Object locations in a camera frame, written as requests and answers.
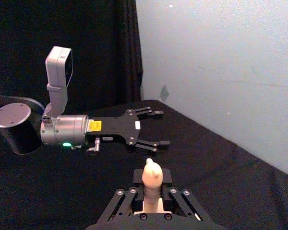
white wall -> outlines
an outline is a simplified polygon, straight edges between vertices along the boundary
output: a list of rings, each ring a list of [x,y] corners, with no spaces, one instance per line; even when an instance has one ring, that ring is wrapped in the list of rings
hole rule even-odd
[[[137,0],[144,99],[288,173],[288,1]]]

bolt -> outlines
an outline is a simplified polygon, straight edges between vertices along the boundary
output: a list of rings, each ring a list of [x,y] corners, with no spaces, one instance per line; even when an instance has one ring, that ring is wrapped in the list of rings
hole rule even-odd
[[[190,191],[189,190],[184,190],[183,194],[185,194],[186,196],[190,195]]]
[[[146,215],[145,213],[142,213],[142,214],[140,215],[140,219],[141,219],[141,220],[146,220],[146,219],[147,219],[147,215]]]
[[[121,196],[121,195],[124,194],[124,191],[123,190],[118,190],[116,194]]]
[[[164,215],[164,219],[171,220],[172,219],[172,215],[167,213],[167,214]]]
[[[130,189],[130,192],[131,192],[131,193],[136,193],[136,189],[135,189],[135,188],[132,188],[132,189]]]
[[[170,189],[170,192],[171,192],[171,193],[177,193],[177,189],[176,189],[176,188],[171,188],[171,189]]]

